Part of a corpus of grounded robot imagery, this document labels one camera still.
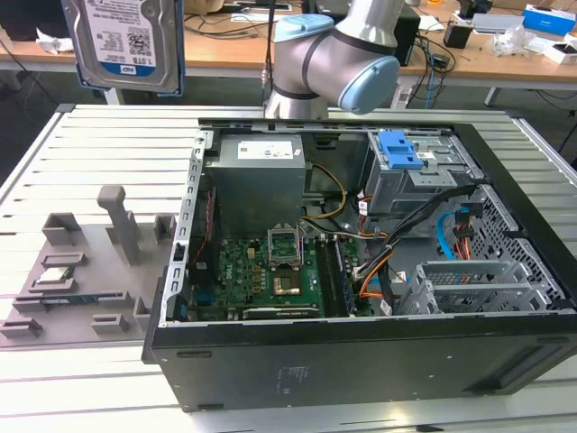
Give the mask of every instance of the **hard drive label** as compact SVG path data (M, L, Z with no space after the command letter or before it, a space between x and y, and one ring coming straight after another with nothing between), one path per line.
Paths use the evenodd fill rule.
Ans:
M96 58L113 74L149 76L156 67L152 24L142 0L85 0Z

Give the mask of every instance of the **motherboard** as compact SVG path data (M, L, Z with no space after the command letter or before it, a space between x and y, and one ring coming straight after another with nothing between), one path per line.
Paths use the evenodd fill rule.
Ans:
M293 318L336 316L337 311L342 311L335 305L335 299L341 299L342 308L352 312L352 272L359 262L356 243L353 239L338 242L339 257L335 255L333 260L325 251L328 245L318 238L300 239L297 244L290 237L276 239L272 245L275 256L290 257L298 252L299 263L271 265L267 238L223 239L217 284L213 290L194 291L195 302L189 308L189 319L224 321L283 315Z

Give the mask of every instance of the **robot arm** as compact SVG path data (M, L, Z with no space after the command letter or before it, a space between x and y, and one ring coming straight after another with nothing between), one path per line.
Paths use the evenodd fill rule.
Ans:
M324 15L277 23L274 91L268 118L326 118L327 101L363 115L395 88L399 64L393 34L403 0L353 0L336 26Z

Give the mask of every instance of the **blue box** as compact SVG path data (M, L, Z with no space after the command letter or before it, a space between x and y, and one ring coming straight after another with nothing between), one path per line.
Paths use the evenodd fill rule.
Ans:
M523 25L526 29L539 30L561 36L573 29L577 19L575 14L570 12L534 5L527 5L523 11L523 16L525 16Z

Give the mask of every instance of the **desk leg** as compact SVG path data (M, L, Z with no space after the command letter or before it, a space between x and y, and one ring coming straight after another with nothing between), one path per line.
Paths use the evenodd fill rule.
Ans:
M397 78L397 88L393 95L393 102L390 107L396 110L407 108L408 100L413 93L413 87L417 84L419 77L401 76Z
M485 98L485 106L493 106L500 92L501 88L490 88L489 94Z
M110 106L123 106L124 97L123 91L119 88L111 88L110 90L105 90L106 103Z

